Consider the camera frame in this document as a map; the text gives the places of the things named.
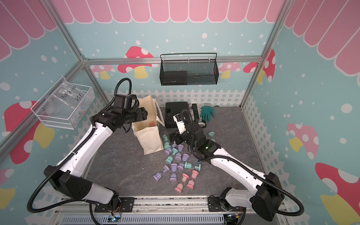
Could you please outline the cream canvas tote bag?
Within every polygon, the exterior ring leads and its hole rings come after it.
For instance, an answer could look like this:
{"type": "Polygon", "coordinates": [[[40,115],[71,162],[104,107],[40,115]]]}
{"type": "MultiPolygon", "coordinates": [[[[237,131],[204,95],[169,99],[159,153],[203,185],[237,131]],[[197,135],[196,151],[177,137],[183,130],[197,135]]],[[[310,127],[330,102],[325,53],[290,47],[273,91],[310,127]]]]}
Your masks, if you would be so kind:
{"type": "Polygon", "coordinates": [[[165,127],[165,121],[159,104],[152,96],[139,99],[140,107],[144,107],[148,112],[145,121],[134,122],[132,129],[135,137],[143,148],[144,155],[149,155],[163,150],[163,142],[159,133],[159,125],[165,127]],[[150,122],[155,122],[155,127],[149,127],[150,122]]]}

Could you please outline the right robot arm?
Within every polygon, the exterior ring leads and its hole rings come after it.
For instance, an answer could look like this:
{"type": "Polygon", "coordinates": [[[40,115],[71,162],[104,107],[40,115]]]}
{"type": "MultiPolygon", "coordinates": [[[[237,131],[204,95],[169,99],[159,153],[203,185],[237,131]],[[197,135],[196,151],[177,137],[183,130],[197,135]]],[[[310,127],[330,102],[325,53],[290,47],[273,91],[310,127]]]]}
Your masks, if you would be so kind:
{"type": "Polygon", "coordinates": [[[219,196],[225,210],[229,207],[251,208],[266,221],[273,221],[276,214],[297,217],[305,212],[299,199],[282,188],[276,174],[257,171],[231,156],[220,144],[205,136],[189,110],[183,109],[173,116],[173,120],[178,130],[171,133],[172,141],[186,143],[189,152],[200,162],[222,169],[248,190],[246,196],[235,188],[226,188],[219,196]]]}

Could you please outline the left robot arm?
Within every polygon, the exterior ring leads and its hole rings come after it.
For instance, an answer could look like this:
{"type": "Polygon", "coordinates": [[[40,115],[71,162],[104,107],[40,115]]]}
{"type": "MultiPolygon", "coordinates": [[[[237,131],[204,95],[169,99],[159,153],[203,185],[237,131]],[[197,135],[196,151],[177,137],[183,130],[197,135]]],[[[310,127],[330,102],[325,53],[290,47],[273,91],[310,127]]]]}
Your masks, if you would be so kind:
{"type": "Polygon", "coordinates": [[[132,82],[129,78],[121,79],[116,84],[115,90],[117,91],[123,82],[129,84],[128,94],[121,95],[115,92],[110,103],[90,118],[91,127],[75,148],[56,166],[48,166],[44,170],[46,177],[30,196],[27,203],[28,212],[40,213],[72,202],[88,202],[110,212],[117,211],[121,207],[122,202],[118,192],[83,178],[83,173],[101,145],[117,129],[122,128],[125,132],[129,132],[125,125],[147,119],[147,111],[140,107],[137,96],[131,93],[132,82]],[[69,199],[36,209],[33,207],[34,201],[47,183],[69,199]]]}

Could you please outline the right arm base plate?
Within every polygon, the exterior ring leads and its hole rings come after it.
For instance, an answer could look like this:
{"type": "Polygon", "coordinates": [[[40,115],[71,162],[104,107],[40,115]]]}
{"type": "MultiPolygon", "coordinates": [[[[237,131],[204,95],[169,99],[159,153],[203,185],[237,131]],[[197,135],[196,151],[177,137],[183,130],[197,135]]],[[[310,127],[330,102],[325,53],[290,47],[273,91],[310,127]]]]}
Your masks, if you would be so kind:
{"type": "Polygon", "coordinates": [[[209,212],[243,212],[246,209],[240,206],[233,207],[225,199],[214,195],[207,197],[207,204],[209,212]]]}

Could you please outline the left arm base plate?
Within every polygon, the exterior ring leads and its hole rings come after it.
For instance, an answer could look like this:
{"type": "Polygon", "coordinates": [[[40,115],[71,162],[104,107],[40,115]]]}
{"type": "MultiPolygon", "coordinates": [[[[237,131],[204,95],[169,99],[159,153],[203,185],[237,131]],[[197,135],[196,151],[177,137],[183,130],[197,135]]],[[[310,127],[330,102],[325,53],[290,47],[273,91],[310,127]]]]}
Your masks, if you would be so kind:
{"type": "Polygon", "coordinates": [[[134,197],[115,197],[108,204],[96,205],[94,211],[96,213],[132,212],[134,201],[134,197]]]}

